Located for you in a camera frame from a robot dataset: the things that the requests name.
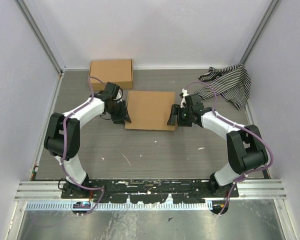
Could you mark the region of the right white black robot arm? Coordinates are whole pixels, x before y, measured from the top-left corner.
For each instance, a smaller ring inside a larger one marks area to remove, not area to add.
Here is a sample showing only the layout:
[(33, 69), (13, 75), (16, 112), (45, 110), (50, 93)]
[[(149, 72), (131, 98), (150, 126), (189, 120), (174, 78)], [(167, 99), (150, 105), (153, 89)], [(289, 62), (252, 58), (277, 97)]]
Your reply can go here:
[(168, 126), (191, 127), (196, 124), (222, 137), (227, 147), (227, 164), (209, 177), (208, 187), (215, 197), (222, 197), (235, 181), (242, 180), (249, 171), (268, 162), (265, 145), (255, 125), (244, 126), (223, 118), (202, 103), (191, 106), (173, 104)]

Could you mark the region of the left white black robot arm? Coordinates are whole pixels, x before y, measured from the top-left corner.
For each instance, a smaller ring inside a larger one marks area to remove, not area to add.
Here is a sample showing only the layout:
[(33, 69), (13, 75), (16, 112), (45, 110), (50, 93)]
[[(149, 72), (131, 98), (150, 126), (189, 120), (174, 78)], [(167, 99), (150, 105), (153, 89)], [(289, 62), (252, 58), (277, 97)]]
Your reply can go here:
[(44, 148), (55, 157), (65, 174), (66, 187), (78, 198), (85, 198), (101, 187), (91, 187), (89, 176), (79, 159), (81, 128), (97, 116), (110, 115), (114, 124), (131, 123), (121, 93), (94, 93), (84, 103), (65, 113), (50, 116), (44, 139)]

